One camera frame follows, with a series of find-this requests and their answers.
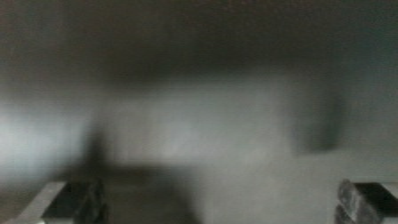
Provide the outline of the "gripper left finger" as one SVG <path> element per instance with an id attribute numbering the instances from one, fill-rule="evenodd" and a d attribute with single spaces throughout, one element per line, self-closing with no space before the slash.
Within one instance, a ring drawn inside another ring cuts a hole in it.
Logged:
<path id="1" fill-rule="evenodd" d="M 103 183 L 50 182 L 15 218 L 15 224 L 109 224 Z"/>

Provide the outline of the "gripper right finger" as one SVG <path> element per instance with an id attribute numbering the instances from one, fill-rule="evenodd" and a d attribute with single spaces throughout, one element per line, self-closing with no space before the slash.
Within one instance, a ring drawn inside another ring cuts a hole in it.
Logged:
<path id="1" fill-rule="evenodd" d="M 398 182 L 341 181 L 334 224 L 398 224 Z"/>

